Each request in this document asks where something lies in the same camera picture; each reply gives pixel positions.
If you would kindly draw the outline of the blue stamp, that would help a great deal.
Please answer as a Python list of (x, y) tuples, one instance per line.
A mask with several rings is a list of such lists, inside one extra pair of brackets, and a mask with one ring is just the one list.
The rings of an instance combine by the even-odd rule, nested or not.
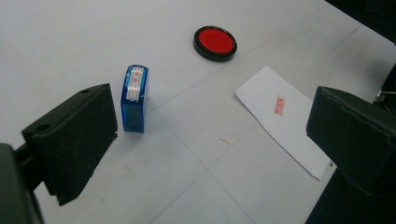
[(145, 130), (147, 99), (149, 98), (149, 69), (130, 65), (126, 71), (120, 99), (121, 117), (125, 132), (142, 133)]

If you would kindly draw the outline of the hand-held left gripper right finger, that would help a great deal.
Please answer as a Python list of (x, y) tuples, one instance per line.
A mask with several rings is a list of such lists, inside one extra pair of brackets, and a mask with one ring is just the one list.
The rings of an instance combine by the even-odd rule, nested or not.
[(396, 195), (396, 115), (319, 86), (306, 132), (351, 186), (370, 196)]

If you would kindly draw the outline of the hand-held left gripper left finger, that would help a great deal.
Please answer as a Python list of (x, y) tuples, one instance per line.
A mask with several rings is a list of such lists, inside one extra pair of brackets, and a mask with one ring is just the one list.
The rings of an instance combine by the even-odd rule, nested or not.
[(106, 83), (77, 92), (21, 133), (43, 164), (49, 193), (65, 205), (84, 190), (117, 130)]

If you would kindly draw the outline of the round red ink pad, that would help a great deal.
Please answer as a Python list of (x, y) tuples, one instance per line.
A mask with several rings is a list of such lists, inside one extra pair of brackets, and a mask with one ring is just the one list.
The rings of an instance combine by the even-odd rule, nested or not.
[(193, 47), (196, 52), (212, 62), (227, 62), (237, 51), (234, 37), (218, 26), (199, 28), (193, 37)]

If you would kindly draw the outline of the white paper sheet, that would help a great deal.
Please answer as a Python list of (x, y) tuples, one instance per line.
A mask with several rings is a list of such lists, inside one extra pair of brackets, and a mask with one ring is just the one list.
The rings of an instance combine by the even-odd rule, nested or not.
[(309, 174), (321, 180), (332, 161), (307, 136), (312, 101), (268, 66), (235, 94), (264, 130)]

